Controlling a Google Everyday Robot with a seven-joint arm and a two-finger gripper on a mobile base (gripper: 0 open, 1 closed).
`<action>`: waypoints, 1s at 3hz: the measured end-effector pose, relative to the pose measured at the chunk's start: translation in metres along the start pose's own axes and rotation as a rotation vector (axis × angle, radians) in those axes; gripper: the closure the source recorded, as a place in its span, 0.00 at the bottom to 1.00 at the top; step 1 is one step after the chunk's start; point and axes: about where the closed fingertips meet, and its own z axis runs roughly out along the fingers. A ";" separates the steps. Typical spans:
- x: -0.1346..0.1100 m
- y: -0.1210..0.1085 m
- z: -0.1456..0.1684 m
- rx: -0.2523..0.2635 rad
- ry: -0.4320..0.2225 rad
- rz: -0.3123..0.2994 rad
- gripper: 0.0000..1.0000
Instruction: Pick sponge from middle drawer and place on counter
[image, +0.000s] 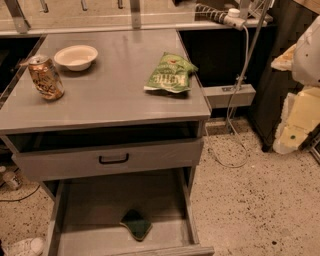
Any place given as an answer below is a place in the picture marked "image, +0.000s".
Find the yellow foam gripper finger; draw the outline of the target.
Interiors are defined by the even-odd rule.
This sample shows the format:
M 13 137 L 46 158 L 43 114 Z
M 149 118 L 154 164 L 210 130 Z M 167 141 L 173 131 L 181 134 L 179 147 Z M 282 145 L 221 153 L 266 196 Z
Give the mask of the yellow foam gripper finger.
M 283 104 L 281 122 L 277 127 L 273 150 L 288 154 L 302 143 L 320 124 L 320 88 L 306 87 L 298 94 L 288 93 Z

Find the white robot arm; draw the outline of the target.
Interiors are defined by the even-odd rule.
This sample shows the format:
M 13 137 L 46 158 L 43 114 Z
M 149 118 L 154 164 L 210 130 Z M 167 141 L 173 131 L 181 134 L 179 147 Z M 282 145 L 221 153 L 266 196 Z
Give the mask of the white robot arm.
M 288 154 L 297 150 L 320 123 L 320 17 L 298 41 L 275 58 L 271 67 L 290 71 L 303 89 L 285 98 L 273 150 Z

